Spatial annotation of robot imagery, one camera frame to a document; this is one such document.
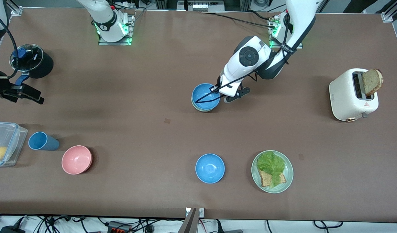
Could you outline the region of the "blue bowl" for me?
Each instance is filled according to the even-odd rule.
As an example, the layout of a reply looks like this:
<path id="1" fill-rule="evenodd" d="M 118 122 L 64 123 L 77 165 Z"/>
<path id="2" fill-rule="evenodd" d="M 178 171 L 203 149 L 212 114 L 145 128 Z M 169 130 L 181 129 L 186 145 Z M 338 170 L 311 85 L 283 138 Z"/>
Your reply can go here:
<path id="1" fill-rule="evenodd" d="M 216 154 L 204 154 L 198 158 L 195 173 L 200 181 L 206 184 L 219 182 L 225 174 L 225 163 Z"/>
<path id="2" fill-rule="evenodd" d="M 209 83 L 203 83 L 198 85 L 192 92 L 191 99 L 194 99 L 195 103 L 204 103 L 220 99 L 221 96 L 213 95 L 213 85 Z"/>

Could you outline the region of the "green lettuce leaf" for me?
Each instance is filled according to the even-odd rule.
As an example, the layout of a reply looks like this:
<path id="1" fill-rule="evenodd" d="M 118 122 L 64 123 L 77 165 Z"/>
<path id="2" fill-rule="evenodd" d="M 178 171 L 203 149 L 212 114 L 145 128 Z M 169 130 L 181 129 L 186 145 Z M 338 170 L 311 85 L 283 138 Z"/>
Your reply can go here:
<path id="1" fill-rule="evenodd" d="M 256 162 L 257 169 L 264 171 L 273 176 L 272 183 L 269 188 L 274 188 L 274 181 L 279 180 L 279 174 L 285 170 L 285 161 L 272 151 L 262 152 Z"/>

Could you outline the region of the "brown toast slice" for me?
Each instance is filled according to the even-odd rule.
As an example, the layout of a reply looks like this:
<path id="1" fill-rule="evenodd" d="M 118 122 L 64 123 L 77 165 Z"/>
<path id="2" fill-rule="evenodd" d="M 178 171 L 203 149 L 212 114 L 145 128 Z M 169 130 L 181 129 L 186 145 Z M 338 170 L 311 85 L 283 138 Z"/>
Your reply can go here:
<path id="1" fill-rule="evenodd" d="M 266 173 L 266 172 L 264 172 L 264 171 L 261 171 L 261 170 L 258 170 L 258 172 L 259 172 L 259 175 L 260 175 L 260 177 L 261 177 L 261 186 L 262 187 L 270 187 L 270 185 L 271 184 L 273 184 L 272 183 L 272 180 L 273 180 L 273 176 L 271 175 L 271 174 L 268 174 L 268 173 Z M 277 186 L 278 184 L 284 184 L 284 183 L 286 183 L 287 182 L 287 180 L 286 180 L 286 177 L 284 176 L 284 174 L 283 173 L 280 173 L 279 174 L 279 180 L 275 180 L 274 181 L 274 186 L 272 186 L 272 187 L 275 187 L 275 186 Z"/>

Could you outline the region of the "clear plastic lidded container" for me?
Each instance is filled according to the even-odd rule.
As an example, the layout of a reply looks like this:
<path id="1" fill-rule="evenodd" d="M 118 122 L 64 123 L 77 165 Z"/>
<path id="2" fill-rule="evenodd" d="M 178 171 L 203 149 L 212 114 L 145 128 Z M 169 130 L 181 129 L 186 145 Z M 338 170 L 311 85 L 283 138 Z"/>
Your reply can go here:
<path id="1" fill-rule="evenodd" d="M 17 163 L 28 130 L 16 123 L 0 121 L 0 146 L 7 147 L 6 155 L 0 161 L 0 168 L 12 167 Z"/>

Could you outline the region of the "black pot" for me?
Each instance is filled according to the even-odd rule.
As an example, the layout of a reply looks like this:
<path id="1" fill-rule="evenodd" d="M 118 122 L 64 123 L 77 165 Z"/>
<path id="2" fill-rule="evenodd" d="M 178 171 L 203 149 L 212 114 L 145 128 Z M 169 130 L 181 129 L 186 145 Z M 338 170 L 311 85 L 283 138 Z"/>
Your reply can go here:
<path id="1" fill-rule="evenodd" d="M 47 76 L 54 66 L 52 58 L 41 49 L 36 52 L 33 59 L 29 59 L 27 62 L 31 65 L 31 68 L 22 71 L 21 74 L 32 79 L 40 79 Z"/>

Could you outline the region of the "blue cup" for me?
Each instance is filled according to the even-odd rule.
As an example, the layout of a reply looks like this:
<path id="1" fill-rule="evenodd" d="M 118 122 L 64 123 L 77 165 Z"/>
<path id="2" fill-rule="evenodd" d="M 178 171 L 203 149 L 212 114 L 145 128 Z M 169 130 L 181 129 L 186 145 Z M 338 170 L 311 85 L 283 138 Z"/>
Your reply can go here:
<path id="1" fill-rule="evenodd" d="M 60 143 L 45 132 L 36 132 L 30 136 L 28 146 L 32 150 L 54 151 L 59 148 Z"/>

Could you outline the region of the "light green plate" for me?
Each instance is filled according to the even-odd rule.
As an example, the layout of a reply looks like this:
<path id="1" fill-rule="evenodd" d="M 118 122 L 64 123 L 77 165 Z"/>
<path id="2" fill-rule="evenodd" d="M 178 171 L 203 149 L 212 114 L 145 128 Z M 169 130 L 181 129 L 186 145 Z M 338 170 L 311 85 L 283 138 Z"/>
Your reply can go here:
<path id="1" fill-rule="evenodd" d="M 272 151 L 275 153 L 275 155 L 278 155 L 280 158 L 282 158 L 285 161 L 285 170 L 284 170 L 284 176 L 286 177 L 286 183 L 284 184 L 279 184 L 278 186 L 274 188 L 269 188 L 269 187 L 262 187 L 261 186 L 261 177 L 259 175 L 258 169 L 257 169 L 257 159 L 260 157 L 262 152 L 260 152 L 254 159 L 251 165 L 251 175 L 253 178 L 253 181 L 255 182 L 256 186 L 259 187 L 259 189 L 263 190 L 264 192 L 268 192 L 271 194 L 278 194 L 281 192 L 284 192 L 286 189 L 288 189 L 293 181 L 293 167 L 290 162 L 290 160 L 281 152 L 275 151 L 275 150 L 266 150 L 263 152 L 267 151 Z"/>

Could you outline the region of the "pink bowl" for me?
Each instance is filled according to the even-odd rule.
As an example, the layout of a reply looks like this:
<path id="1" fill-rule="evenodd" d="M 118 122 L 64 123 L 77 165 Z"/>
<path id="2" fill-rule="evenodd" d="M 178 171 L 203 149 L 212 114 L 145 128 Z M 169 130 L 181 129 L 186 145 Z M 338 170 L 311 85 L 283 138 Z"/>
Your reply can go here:
<path id="1" fill-rule="evenodd" d="M 70 175 L 82 174 L 92 165 L 90 150 L 82 145 L 69 148 L 62 157 L 62 169 Z"/>

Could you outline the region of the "white toaster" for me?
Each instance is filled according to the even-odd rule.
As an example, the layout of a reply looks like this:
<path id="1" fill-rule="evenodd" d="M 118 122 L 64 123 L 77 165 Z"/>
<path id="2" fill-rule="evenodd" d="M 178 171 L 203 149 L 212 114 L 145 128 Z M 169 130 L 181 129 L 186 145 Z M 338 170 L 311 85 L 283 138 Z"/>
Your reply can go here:
<path id="1" fill-rule="evenodd" d="M 339 121 L 352 122 L 367 118 L 379 107 L 378 94 L 366 96 L 364 74 L 370 73 L 363 68 L 345 71 L 329 84 L 331 109 Z"/>

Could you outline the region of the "brown bread slice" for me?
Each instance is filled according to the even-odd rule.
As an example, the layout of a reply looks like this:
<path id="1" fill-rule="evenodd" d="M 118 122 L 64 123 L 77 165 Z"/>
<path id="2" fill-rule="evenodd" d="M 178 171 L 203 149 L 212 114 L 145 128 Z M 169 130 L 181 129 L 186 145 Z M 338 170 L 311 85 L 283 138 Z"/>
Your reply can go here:
<path id="1" fill-rule="evenodd" d="M 366 96 L 376 93 L 383 85 L 381 70 L 373 68 L 362 74 L 362 82 Z"/>

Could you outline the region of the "black power strip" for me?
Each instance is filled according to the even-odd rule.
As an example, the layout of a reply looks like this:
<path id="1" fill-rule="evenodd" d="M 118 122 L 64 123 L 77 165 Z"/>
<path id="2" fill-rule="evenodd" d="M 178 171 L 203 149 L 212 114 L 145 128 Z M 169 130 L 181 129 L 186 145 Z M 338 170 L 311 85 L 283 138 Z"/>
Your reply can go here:
<path id="1" fill-rule="evenodd" d="M 106 233 L 130 233 L 132 226 L 117 221 L 110 221 Z"/>

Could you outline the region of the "light green bowl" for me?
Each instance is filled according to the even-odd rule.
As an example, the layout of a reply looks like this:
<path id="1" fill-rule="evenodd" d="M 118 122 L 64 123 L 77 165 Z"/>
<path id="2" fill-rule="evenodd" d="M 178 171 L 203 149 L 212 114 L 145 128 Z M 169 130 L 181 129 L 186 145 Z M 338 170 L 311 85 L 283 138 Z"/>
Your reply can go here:
<path id="1" fill-rule="evenodd" d="M 219 104 L 220 99 L 216 99 L 214 101 L 204 102 L 204 103 L 195 103 L 194 99 L 191 99 L 191 102 L 196 110 L 200 112 L 210 112 Z"/>

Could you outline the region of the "glass lid with blue knob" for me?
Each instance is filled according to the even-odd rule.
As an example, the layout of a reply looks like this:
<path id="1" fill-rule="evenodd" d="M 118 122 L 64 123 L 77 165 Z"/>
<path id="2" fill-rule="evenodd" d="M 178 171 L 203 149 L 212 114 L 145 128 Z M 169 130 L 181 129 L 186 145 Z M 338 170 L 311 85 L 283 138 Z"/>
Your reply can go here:
<path id="1" fill-rule="evenodd" d="M 10 65 L 20 72 L 28 72 L 37 68 L 44 57 L 43 49 L 36 44 L 24 44 L 17 47 L 10 56 Z"/>

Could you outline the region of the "aluminium frame corner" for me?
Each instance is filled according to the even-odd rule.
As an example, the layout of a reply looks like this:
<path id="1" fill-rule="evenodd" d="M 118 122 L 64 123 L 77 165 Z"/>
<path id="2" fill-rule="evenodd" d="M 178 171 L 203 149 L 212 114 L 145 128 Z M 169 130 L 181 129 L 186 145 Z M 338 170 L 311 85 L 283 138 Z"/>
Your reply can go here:
<path id="1" fill-rule="evenodd" d="M 14 0 L 6 0 L 6 5 L 10 9 L 11 15 L 20 16 L 22 14 L 23 7 L 16 4 Z"/>
<path id="2" fill-rule="evenodd" d="M 384 23 L 391 23 L 397 20 L 397 0 L 391 0 L 387 9 L 381 13 Z"/>

